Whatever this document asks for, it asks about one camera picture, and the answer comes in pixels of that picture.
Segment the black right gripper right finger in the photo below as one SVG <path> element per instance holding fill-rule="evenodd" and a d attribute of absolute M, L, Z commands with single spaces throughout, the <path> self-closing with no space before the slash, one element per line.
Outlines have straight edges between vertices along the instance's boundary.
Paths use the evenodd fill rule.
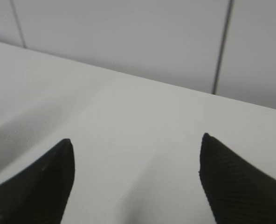
<path fill-rule="evenodd" d="M 276 224 L 276 179 L 208 133 L 199 176 L 216 223 Z"/>

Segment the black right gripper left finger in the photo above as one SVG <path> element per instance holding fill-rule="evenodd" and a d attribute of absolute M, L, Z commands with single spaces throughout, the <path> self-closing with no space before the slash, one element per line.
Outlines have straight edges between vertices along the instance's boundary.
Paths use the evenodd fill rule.
<path fill-rule="evenodd" d="M 59 224 L 75 179 L 70 139 L 63 139 L 0 184 L 0 224 Z"/>

